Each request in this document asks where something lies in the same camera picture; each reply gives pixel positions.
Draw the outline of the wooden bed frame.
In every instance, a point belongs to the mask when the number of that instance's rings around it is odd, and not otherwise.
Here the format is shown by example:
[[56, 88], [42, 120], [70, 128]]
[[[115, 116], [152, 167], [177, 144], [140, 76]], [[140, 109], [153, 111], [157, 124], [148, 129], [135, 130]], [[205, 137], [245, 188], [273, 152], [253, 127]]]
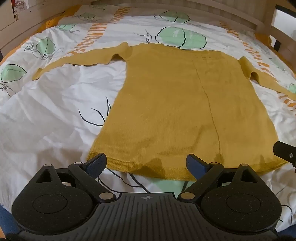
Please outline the wooden bed frame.
[[295, 40], [274, 25], [276, 11], [295, 12], [289, 1], [25, 1], [25, 9], [14, 13], [11, 1], [1, 2], [1, 54], [6, 55], [45, 21], [82, 4], [124, 4], [147, 8], [184, 9], [188, 13], [221, 20], [234, 28], [254, 31], [267, 44], [277, 42], [278, 52], [295, 67]]

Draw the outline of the mustard yellow knit sweater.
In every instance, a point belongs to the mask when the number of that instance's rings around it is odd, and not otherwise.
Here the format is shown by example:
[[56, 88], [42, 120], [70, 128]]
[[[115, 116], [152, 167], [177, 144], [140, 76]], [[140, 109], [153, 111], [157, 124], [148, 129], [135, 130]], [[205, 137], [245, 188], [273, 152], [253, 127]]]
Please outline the mustard yellow knit sweater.
[[65, 64], [108, 64], [114, 56], [125, 61], [126, 79], [90, 158], [104, 153], [109, 169], [172, 180], [193, 179], [185, 165], [191, 153], [229, 168], [247, 163], [256, 172], [284, 163], [273, 154], [278, 136], [251, 80], [291, 100], [295, 94], [245, 57], [124, 42], [63, 57], [33, 78]]

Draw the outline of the orange fitted bed sheet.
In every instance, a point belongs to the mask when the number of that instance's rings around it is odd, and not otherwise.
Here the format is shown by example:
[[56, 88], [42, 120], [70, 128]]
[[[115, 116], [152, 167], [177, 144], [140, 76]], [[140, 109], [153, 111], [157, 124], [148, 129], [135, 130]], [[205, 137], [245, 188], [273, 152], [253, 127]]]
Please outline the orange fitted bed sheet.
[[18, 20], [1, 30], [1, 63], [11, 56], [31, 36], [58, 25], [62, 18], [72, 16], [81, 7], [76, 1], [60, 1], [45, 5], [40, 9], [33, 7], [18, 16]]

